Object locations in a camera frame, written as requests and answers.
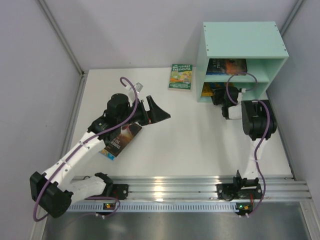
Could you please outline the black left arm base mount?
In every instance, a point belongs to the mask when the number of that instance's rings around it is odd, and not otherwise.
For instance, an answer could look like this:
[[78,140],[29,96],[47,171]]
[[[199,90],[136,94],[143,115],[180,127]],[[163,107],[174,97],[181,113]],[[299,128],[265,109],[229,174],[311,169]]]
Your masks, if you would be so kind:
[[95,180],[99,180],[99,189],[101,189],[100,194],[97,191],[94,194],[90,194],[86,199],[90,200],[98,200],[98,199],[106,199],[115,198],[118,200],[125,200],[129,193],[129,185],[128,184],[118,184],[114,183],[114,181],[104,173],[96,173],[94,175]]

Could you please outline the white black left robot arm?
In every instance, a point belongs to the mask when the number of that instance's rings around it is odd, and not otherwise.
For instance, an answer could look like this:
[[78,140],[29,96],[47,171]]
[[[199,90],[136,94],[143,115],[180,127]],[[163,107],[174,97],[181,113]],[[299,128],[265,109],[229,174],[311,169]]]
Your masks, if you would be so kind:
[[114,181],[105,173],[72,183],[73,178],[90,159],[111,144],[126,124],[146,126],[169,119],[149,95],[146,110],[138,98],[132,104],[127,95],[114,94],[103,115],[92,122],[77,144],[43,173],[36,171],[29,179],[31,198],[52,218],[61,217],[72,204],[85,199],[115,199]]

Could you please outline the yellow 130-Storey Treehouse book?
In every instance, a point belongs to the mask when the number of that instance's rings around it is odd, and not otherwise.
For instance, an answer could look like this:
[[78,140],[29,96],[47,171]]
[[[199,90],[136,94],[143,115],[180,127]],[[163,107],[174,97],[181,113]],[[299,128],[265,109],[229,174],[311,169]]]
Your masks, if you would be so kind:
[[226,85],[226,82],[205,82],[203,84],[201,97],[212,97],[214,95],[214,89],[223,88]]

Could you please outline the Three Days to See book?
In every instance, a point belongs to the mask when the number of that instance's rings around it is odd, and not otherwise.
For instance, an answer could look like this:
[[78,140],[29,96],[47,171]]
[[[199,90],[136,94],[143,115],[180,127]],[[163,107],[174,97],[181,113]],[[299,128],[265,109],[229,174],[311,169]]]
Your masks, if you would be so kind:
[[142,130],[137,123],[127,124],[121,127],[120,134],[115,137],[104,149],[116,157],[125,149],[125,147]]

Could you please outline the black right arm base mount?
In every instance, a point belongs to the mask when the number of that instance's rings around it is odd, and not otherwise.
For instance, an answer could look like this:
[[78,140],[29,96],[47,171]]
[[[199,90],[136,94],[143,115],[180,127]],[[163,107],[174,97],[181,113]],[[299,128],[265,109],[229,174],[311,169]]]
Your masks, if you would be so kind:
[[250,200],[261,199],[263,190],[259,184],[259,179],[242,178],[239,170],[232,178],[232,183],[220,183],[216,185],[219,200]]

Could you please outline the Animal Farm book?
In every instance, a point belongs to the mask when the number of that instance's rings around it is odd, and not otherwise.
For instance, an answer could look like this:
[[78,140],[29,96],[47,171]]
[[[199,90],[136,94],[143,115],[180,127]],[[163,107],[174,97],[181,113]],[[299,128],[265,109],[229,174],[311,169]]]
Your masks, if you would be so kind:
[[225,73],[225,72],[218,72],[218,71],[209,72],[209,71],[207,71],[206,75],[209,75],[209,76],[225,76],[225,75],[228,75],[228,74]]

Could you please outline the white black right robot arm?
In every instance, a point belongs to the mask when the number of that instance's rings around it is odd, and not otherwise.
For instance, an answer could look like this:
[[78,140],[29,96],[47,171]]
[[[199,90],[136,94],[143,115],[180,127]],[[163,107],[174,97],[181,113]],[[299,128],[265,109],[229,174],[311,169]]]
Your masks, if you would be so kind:
[[212,103],[221,106],[227,120],[241,120],[245,135],[250,138],[250,150],[245,167],[239,170],[243,178],[259,176],[257,164],[271,135],[277,130],[277,121],[269,100],[243,100],[246,89],[220,87],[213,89]]

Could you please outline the A Tale of Two Cities book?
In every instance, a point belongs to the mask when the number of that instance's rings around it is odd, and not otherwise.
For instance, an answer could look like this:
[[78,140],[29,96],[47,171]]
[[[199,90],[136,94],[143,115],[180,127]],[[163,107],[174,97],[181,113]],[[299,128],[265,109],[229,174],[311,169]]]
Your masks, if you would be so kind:
[[247,61],[244,58],[211,58],[206,72],[224,72],[227,75],[234,75],[247,71]]

